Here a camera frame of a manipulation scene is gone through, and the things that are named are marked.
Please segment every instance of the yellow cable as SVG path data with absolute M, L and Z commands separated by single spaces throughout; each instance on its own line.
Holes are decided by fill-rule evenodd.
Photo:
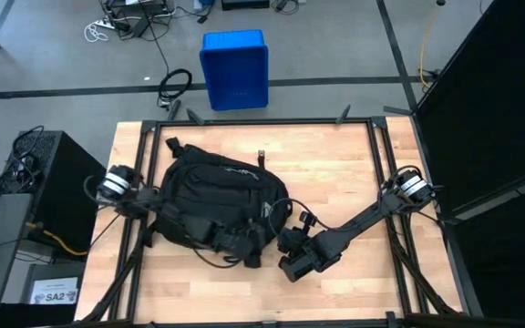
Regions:
M 31 228 L 31 229 L 35 229 L 36 228 L 36 225 L 34 223 L 31 223 L 31 222 L 26 222 L 26 226 Z M 50 231 L 47 231 L 47 230 L 44 230 L 43 233 L 46 235 L 46 236 L 49 236 L 50 238 L 53 238 L 55 241 L 57 241 L 60 246 L 62 246 L 62 248 L 69 252 L 70 254 L 72 255 L 75 255 L 75 256 L 84 256 L 84 255 L 87 255 L 88 254 L 88 251 L 74 251 L 72 250 L 71 248 L 69 248 L 65 243 L 64 241 L 62 241 L 62 239 L 60 239 L 60 237 L 56 236 L 54 233 L 50 232 Z
M 430 22 L 428 22 L 427 31 L 425 31 L 425 35 L 423 36 L 423 45 L 422 47 L 420 47 L 420 69 L 418 70 L 418 74 L 420 75 L 420 83 L 422 83 L 425 87 L 430 87 L 427 81 L 425 81 L 425 77 L 423 76 L 423 69 L 425 66 L 425 48 L 427 47 L 427 40 L 430 36 L 431 28 L 433 27 L 433 23 L 435 23 L 435 19 L 437 18 L 439 11 L 440 6 L 436 5 L 433 17 L 431 18 Z

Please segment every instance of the wooden tabletop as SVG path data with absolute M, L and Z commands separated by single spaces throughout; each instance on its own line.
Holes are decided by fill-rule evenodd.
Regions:
M 422 167 L 409 119 L 388 118 L 387 123 L 398 167 L 407 164 Z M 140 122 L 118 124 L 109 166 L 134 166 L 139 130 Z M 177 137 L 181 144 L 190 143 L 253 165 L 257 164 L 258 149 L 264 149 L 266 168 L 283 180 L 290 196 L 304 202 L 331 226 L 346 222 L 376 201 L 375 168 L 367 130 L 362 124 L 164 128 L 154 178 L 158 186 L 173 161 L 164 144 L 165 139 L 171 137 Z M 149 134 L 145 173 L 151 141 Z M 378 146 L 388 174 L 380 138 Z M 294 207 L 287 226 L 299 224 L 300 211 Z M 434 215 L 432 206 L 424 212 Z M 98 214 L 95 236 L 114 216 L 110 209 Z M 78 300 L 77 319 L 92 310 L 112 282 L 122 230 L 123 220 L 119 220 L 91 250 Z M 460 310 L 438 226 L 414 214 L 412 230 L 421 271 L 448 305 Z M 221 255 L 202 252 L 211 261 L 221 262 Z M 263 250 L 260 269 L 241 265 L 229 270 L 215 269 L 201 261 L 192 250 L 155 234 L 154 247 L 144 252 L 135 322 L 375 319 L 384 318 L 386 311 L 402 315 L 383 221 L 352 241 L 342 260 L 333 267 L 323 273 L 311 272 L 296 283 L 289 282 L 277 267 L 281 256 L 274 241 Z M 411 302 L 417 309 L 414 284 L 406 270 L 405 273 Z M 124 317 L 128 289 L 129 282 L 126 282 L 120 317 Z

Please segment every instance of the black curtain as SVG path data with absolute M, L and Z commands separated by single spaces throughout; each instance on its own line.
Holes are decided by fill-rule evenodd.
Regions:
M 455 232 L 483 314 L 525 320 L 525 194 Z
M 446 214 L 525 179 L 525 1 L 492 3 L 416 123 Z

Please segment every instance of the power strip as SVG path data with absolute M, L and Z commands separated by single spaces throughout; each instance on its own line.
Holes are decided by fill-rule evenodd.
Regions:
M 115 29 L 115 26 L 112 25 L 112 23 L 110 23 L 110 21 L 108 19 L 99 19 L 98 21 L 96 21 L 94 23 L 94 25 L 96 26 L 99 26 L 99 27 L 105 27 L 105 28 L 108 28 L 108 29 Z

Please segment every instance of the blue crate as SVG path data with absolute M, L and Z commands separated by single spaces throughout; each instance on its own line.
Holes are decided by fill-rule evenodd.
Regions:
M 268 105 L 269 49 L 263 31 L 205 34 L 200 61 L 212 109 Z

